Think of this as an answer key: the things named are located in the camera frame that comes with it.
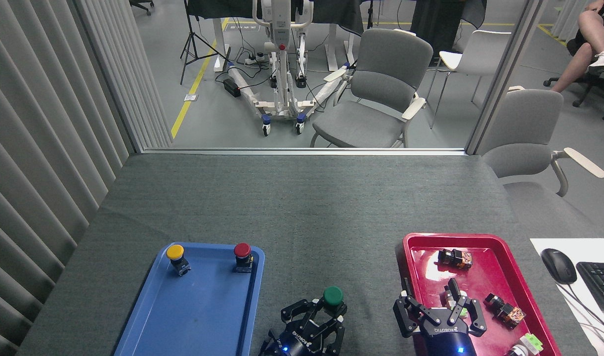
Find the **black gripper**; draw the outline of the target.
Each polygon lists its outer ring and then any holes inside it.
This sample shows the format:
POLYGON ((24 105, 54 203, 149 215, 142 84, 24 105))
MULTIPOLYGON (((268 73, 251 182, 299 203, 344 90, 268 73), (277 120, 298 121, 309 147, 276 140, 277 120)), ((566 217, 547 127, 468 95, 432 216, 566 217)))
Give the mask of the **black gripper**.
POLYGON ((455 306, 451 310, 432 310, 413 296, 411 282, 403 279, 404 289, 395 300, 393 311, 403 338, 409 338, 417 327, 424 343, 424 356, 475 356, 476 351, 469 334, 481 337, 487 331, 480 302, 462 295, 456 279, 451 278, 447 289, 455 306), (467 309, 469 327, 460 317, 467 309))
POLYGON ((324 324, 317 324, 315 316, 323 309, 319 298, 309 302, 302 299, 280 311, 285 330, 277 338, 274 354, 277 356, 338 356, 345 335, 344 316, 339 315, 324 324), (335 334, 331 343, 328 336, 335 334))

